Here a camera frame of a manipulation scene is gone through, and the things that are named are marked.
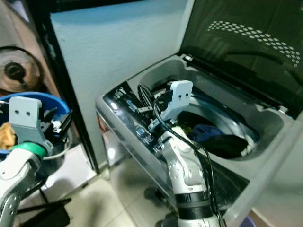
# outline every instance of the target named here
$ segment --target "green ring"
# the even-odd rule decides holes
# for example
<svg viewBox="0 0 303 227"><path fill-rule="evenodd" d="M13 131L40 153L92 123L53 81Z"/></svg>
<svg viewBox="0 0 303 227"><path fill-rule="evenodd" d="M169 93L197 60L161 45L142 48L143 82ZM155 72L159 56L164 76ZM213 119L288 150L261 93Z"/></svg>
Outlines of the green ring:
<svg viewBox="0 0 303 227"><path fill-rule="evenodd" d="M35 143L31 143L31 142L20 143L18 145L13 146L12 150L17 148L25 149L34 153L40 158L40 160L42 160L46 156L46 150L42 146Z"/></svg>

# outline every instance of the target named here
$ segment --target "top-load washing machine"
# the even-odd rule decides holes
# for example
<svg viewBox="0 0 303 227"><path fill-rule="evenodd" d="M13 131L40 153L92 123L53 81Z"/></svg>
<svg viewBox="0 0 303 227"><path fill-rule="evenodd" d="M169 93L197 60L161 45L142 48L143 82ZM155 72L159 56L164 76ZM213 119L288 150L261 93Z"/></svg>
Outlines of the top-load washing machine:
<svg viewBox="0 0 303 227"><path fill-rule="evenodd" d="M195 1L178 53L103 91L100 117L175 206L168 168L150 132L152 96L172 81L193 82L175 119L210 150L219 208L239 226L303 129L302 12L299 1Z"/></svg>

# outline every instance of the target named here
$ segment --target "light blue wall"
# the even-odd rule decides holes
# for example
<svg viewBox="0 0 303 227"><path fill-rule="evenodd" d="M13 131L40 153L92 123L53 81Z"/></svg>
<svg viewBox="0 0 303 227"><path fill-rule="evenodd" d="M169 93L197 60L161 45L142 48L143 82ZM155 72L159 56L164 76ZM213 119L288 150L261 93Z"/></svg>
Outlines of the light blue wall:
<svg viewBox="0 0 303 227"><path fill-rule="evenodd" d="M105 161L95 97L179 50L193 0L145 0L52 14L99 163Z"/></svg>

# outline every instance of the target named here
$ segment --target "open lid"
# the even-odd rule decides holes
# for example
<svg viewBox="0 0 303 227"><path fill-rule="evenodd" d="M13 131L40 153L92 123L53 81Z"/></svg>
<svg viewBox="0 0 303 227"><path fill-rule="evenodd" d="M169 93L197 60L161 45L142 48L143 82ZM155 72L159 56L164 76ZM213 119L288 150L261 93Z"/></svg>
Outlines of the open lid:
<svg viewBox="0 0 303 227"><path fill-rule="evenodd" d="M303 109L303 3L196 0L180 51L296 117Z"/></svg>

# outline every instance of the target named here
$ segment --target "dotted pattern on lid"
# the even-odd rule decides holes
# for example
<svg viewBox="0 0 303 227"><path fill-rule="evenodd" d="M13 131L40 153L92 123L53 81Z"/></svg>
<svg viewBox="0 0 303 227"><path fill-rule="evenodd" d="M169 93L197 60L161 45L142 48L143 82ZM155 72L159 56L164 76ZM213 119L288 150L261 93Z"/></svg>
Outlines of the dotted pattern on lid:
<svg viewBox="0 0 303 227"><path fill-rule="evenodd" d="M260 30L254 30L252 27L247 27L245 25L238 25L235 23L230 23L228 21L214 21L210 24L207 31L212 30L223 30L228 32L234 32L243 36L247 36L250 39L256 39L259 42L263 42L268 46L271 46L275 50L284 54L289 58L295 67L298 66L301 59L300 52L296 51L292 46L287 45L284 42L281 42L277 38L273 38L269 34L265 34Z"/></svg>

